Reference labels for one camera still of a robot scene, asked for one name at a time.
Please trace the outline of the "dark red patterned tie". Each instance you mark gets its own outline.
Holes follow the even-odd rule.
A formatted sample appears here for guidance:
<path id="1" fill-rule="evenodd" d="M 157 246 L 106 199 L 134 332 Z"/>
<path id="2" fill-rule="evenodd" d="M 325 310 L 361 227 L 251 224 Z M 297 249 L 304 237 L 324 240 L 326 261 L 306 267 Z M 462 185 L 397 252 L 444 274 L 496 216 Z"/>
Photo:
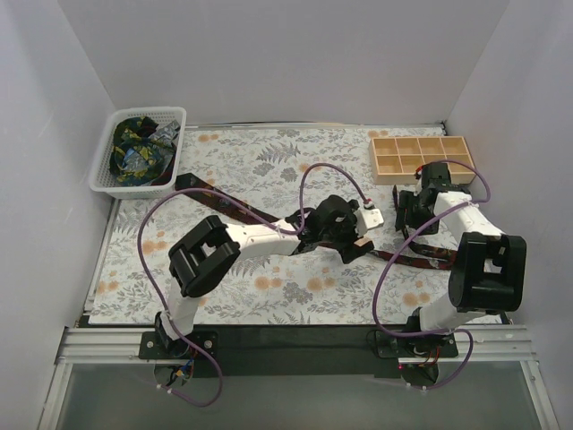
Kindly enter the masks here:
<path id="1" fill-rule="evenodd" d="M 219 214 L 226 215 L 232 220 L 242 222 L 247 225 L 258 224 L 259 221 L 247 214 L 247 211 L 239 209 L 228 200 L 223 199 L 211 192 L 211 190 L 222 193 L 213 185 L 200 179 L 193 173 L 179 175 L 175 181 L 176 191 L 188 188 L 204 188 L 207 192 L 189 193 L 185 195 L 192 200 L 214 210 Z M 440 271 L 450 271 L 456 259 L 455 250 L 438 246 L 418 244 L 415 241 L 408 245 L 408 248 L 415 253 L 415 256 L 401 254 L 395 264 L 414 267 L 418 269 L 430 269 Z"/>

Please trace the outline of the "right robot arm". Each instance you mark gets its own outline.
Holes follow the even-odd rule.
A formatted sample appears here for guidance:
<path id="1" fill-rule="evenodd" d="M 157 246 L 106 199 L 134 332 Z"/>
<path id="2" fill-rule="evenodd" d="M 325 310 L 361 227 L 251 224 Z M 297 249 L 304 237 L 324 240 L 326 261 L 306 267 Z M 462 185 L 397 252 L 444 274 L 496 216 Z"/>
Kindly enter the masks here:
<path id="1" fill-rule="evenodd" d="M 526 240 L 495 227 L 463 185 L 451 180 L 445 162 L 422 165 L 413 191 L 394 189 L 395 228 L 405 240 L 415 231 L 434 235 L 441 217 L 457 240 L 455 251 L 413 246 L 417 254 L 449 262 L 447 292 L 418 307 L 405 326 L 406 348 L 425 356 L 458 327 L 486 315 L 517 310 L 523 297 Z"/>

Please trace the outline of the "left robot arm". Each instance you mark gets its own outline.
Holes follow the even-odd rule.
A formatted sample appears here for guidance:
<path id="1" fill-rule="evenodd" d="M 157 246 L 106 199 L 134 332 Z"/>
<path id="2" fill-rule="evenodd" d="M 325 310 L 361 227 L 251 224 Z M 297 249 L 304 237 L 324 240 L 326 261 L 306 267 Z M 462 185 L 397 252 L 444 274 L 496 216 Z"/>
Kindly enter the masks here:
<path id="1" fill-rule="evenodd" d="M 366 234 L 384 224 L 371 202 L 362 206 L 331 195 L 316 208 L 266 224 L 226 223 L 208 216 L 168 252 L 172 276 L 167 309 L 156 316 L 158 344 L 169 357 L 183 357 L 201 298 L 214 290 L 234 264 L 255 257 L 292 256 L 325 245 L 336 250 L 344 264 L 373 250 Z"/>

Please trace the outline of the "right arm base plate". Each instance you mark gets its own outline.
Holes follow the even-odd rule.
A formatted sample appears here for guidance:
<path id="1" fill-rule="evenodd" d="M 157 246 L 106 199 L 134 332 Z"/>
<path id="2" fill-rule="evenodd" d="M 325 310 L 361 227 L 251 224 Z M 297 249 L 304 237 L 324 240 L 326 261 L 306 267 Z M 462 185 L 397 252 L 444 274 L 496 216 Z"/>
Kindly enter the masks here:
<path id="1" fill-rule="evenodd" d="M 392 337 L 373 330 L 366 339 L 373 352 L 380 358 L 452 358 L 458 356 L 458 347 L 454 336 L 430 335 L 416 338 Z"/>

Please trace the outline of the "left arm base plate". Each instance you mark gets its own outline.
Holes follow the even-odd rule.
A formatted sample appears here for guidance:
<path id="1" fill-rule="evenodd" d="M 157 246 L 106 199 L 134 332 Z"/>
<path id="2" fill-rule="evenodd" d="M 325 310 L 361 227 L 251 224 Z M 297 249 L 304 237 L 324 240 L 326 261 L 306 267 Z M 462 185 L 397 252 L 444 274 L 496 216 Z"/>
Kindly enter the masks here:
<path id="1" fill-rule="evenodd" d="M 204 349 L 211 357 L 217 354 L 218 334 L 215 331 L 195 331 L 187 339 Z M 141 335 L 138 358 L 145 360 L 189 359 L 195 356 L 192 348 L 184 340 L 163 339 L 155 331 L 145 331 Z"/>

